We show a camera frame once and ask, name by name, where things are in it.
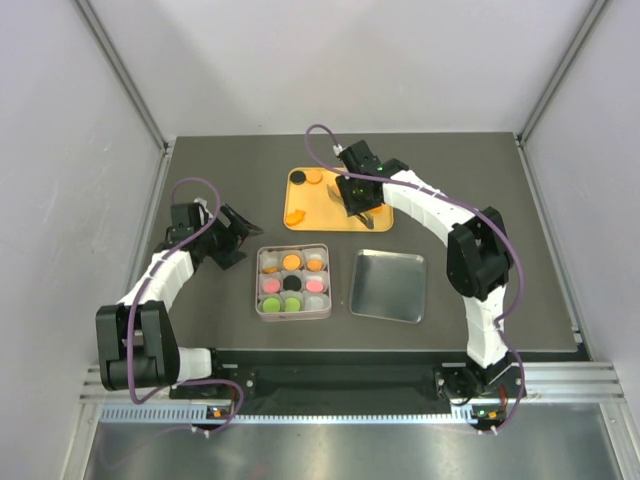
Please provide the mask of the metal tongs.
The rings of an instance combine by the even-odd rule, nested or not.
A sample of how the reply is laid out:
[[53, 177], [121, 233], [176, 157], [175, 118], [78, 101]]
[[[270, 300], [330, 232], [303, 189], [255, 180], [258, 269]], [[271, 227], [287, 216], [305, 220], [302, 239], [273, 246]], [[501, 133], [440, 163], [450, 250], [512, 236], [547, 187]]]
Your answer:
[[[329, 198], [337, 203], [338, 205], [342, 206], [343, 209], [345, 210], [346, 214], [348, 217], [351, 217], [351, 214], [349, 213], [348, 209], [347, 209], [347, 204], [345, 202], [345, 200], [343, 199], [343, 197], [341, 196], [341, 200], [337, 201], [332, 199], [330, 196]], [[374, 219], [373, 216], [369, 213], [369, 212], [363, 212], [363, 213], [356, 213], [354, 215], [354, 218], [357, 219], [362, 225], [364, 225], [368, 230], [372, 230], [374, 228]]]

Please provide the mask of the pink cookie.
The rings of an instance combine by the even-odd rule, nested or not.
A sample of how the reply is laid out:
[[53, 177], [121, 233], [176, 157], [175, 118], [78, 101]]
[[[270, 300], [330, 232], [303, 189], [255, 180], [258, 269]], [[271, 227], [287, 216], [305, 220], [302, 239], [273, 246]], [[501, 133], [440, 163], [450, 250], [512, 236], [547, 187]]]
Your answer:
[[325, 291], [325, 284], [320, 280], [308, 280], [305, 288], [311, 293], [323, 293]]
[[276, 294], [281, 290], [281, 281], [276, 278], [266, 279], [262, 283], [262, 289], [266, 294]]

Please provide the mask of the tan dotted round cookie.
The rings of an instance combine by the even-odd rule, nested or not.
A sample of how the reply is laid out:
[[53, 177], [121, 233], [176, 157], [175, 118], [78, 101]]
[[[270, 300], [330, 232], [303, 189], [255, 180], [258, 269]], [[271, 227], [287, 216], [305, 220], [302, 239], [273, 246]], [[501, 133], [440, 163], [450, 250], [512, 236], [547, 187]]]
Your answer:
[[302, 267], [303, 261], [301, 257], [294, 253], [289, 253], [282, 258], [282, 267], [287, 271], [295, 271]]

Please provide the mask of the black sandwich cookie bottom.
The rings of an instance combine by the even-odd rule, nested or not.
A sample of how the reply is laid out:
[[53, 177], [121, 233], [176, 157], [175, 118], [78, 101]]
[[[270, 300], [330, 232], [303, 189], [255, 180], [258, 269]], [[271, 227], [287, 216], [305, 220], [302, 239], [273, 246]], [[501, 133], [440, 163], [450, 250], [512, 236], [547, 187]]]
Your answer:
[[303, 282], [298, 276], [288, 275], [283, 279], [282, 287], [285, 291], [299, 292], [302, 290]]

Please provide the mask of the green cookie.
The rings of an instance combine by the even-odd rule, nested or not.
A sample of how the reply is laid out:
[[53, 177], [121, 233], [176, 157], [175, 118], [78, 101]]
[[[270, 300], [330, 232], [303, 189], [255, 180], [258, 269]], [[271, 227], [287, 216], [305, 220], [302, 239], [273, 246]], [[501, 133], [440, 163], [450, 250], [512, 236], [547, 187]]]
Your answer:
[[261, 309], [264, 313], [277, 313], [282, 309], [282, 303], [279, 297], [267, 297], [262, 301]]
[[295, 297], [288, 297], [284, 300], [284, 311], [289, 313], [300, 312], [302, 301]]

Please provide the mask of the silver tin lid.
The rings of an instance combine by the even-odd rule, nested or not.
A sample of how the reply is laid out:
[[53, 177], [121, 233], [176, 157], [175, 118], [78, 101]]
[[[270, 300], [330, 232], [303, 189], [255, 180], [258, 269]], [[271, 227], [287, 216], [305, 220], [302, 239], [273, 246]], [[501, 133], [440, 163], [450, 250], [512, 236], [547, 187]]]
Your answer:
[[355, 255], [349, 308], [356, 316], [418, 324], [426, 308], [423, 256], [373, 249]]

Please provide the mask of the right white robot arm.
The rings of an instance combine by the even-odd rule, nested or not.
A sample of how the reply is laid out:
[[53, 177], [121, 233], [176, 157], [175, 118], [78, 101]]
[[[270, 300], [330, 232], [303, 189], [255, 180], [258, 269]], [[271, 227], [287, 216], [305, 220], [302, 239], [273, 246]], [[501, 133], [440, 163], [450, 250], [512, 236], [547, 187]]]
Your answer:
[[495, 232], [504, 228], [501, 214], [493, 208], [475, 213], [448, 201], [403, 162], [381, 162], [363, 140], [347, 148], [335, 145], [333, 150], [346, 168], [336, 184], [349, 216], [387, 205], [411, 217], [446, 247], [447, 279], [463, 298], [467, 321], [469, 361], [463, 385], [469, 394], [492, 394], [508, 369], [499, 316], [513, 259], [502, 240], [506, 233]]

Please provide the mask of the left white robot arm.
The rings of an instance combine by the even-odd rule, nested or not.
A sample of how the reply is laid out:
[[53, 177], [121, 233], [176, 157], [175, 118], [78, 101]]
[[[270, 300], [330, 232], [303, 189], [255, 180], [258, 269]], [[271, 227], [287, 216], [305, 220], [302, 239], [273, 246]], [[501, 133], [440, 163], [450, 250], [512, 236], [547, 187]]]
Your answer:
[[218, 219], [202, 199], [171, 206], [171, 225], [141, 278], [124, 297], [96, 313], [99, 370], [108, 391], [190, 382], [205, 396], [226, 387], [225, 370], [206, 348], [177, 343], [169, 312], [205, 259], [227, 270], [246, 257], [244, 241], [264, 233], [229, 205]]

